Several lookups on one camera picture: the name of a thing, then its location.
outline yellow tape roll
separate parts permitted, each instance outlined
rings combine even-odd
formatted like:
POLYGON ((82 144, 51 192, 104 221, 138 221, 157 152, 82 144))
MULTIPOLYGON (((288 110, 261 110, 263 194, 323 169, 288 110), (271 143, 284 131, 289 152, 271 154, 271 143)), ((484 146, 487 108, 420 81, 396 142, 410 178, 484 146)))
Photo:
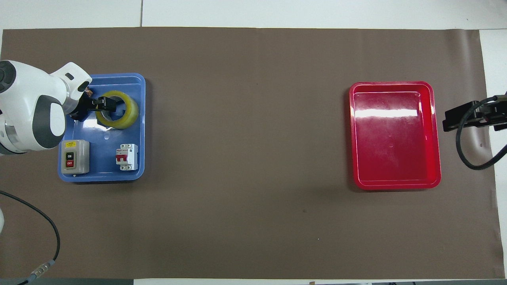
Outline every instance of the yellow tape roll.
POLYGON ((121 118, 113 121, 111 120, 109 111, 96 112, 97 120, 102 125, 113 127, 115 129, 126 129, 134 124, 135 120, 137 120, 137 116, 139 116, 139 108, 137 107, 137 103, 132 98, 118 90, 106 92, 103 96, 109 97, 116 102, 124 101, 125 114, 121 118))

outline red tray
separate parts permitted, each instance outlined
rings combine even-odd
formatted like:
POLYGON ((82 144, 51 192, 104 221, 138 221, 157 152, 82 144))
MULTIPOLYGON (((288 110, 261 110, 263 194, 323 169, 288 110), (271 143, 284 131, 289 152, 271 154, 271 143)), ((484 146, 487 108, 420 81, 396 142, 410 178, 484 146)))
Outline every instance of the red tray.
POLYGON ((364 190, 432 188, 441 179, 433 89, 422 81, 350 87, 354 180, 364 190))

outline white table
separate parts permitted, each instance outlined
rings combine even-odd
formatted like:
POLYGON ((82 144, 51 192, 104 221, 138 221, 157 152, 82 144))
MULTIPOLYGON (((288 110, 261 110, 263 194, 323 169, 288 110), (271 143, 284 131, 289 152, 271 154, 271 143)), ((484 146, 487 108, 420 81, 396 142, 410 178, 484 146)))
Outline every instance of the white table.
MULTIPOLYGON (((0 34, 2 29, 138 26, 480 29, 487 94, 477 97, 504 94, 507 90, 507 2, 503 0, 0 0, 0 7, 0 34)), ((491 128, 490 135, 496 153, 507 143, 507 131, 494 132, 491 128)), ((504 173, 507 158, 495 165, 507 271, 504 173)), ((384 280, 144 279, 135 284, 281 285, 310 281, 323 284, 384 280)))

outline plastic tray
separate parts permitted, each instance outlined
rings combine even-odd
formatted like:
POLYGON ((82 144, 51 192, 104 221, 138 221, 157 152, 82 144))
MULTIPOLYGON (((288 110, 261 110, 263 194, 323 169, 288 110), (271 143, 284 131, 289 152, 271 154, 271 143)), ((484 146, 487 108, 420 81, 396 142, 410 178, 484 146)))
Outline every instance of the plastic tray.
POLYGON ((100 182, 135 180, 144 173, 144 127, 146 115, 146 82, 137 73, 92 75, 89 88, 93 97, 97 98, 111 90, 119 90, 129 95, 139 106, 139 117, 126 129, 117 130, 105 127, 97 122, 95 112, 91 112, 83 122, 67 117, 67 125, 63 140, 84 139, 90 142, 90 172, 86 174, 61 173, 61 148, 58 152, 58 175, 67 182, 100 182), (121 171, 115 163, 116 149, 120 144, 136 144, 139 147, 138 169, 121 171))
POLYGON ((433 89, 417 82, 350 88, 354 180, 364 190, 432 188, 441 179, 433 89))

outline black cable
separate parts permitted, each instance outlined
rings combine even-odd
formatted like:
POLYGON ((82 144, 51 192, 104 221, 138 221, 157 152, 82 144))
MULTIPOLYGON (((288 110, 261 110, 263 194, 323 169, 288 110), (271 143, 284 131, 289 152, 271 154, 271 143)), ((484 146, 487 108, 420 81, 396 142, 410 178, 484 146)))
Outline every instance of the black cable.
POLYGON ((459 121, 458 130, 456 132, 456 150, 458 151, 459 158, 461 158, 461 161, 470 169, 473 170, 482 170, 490 167, 491 165, 498 162, 505 154, 507 154, 507 145, 505 145, 495 156, 493 156, 490 160, 487 162, 481 164, 481 165, 474 165, 471 164, 465 157, 465 154, 463 153, 463 150, 461 149, 461 131, 463 130, 463 127, 465 126, 465 123, 467 119, 470 117, 470 115, 474 112, 475 109, 485 105, 486 103, 489 103, 491 101, 497 101, 498 96, 493 96, 486 98, 479 103, 473 105, 461 118, 461 121, 459 121))
MULTIPOLYGON (((53 220, 48 217, 48 215, 46 215, 43 211, 39 210, 37 207, 35 207, 34 205, 26 202, 25 200, 19 198, 19 197, 16 197, 12 194, 9 194, 7 192, 4 192, 4 191, 1 191, 0 190, 0 194, 4 195, 4 196, 7 196, 11 199, 14 199, 26 206, 28 206, 29 208, 31 208, 32 210, 36 211, 37 213, 39 213, 41 216, 44 217, 44 219, 46 219, 50 224, 51 224, 51 227, 53 227, 53 230, 55 231, 55 235, 56 235, 56 251, 55 251, 55 255, 53 256, 53 261, 56 261, 56 259, 58 258, 58 254, 60 253, 60 234, 58 233, 58 229, 56 228, 56 225, 55 223, 53 222, 53 220)), ((19 283, 18 285, 25 285, 29 282, 29 280, 25 280, 21 283, 19 283)))

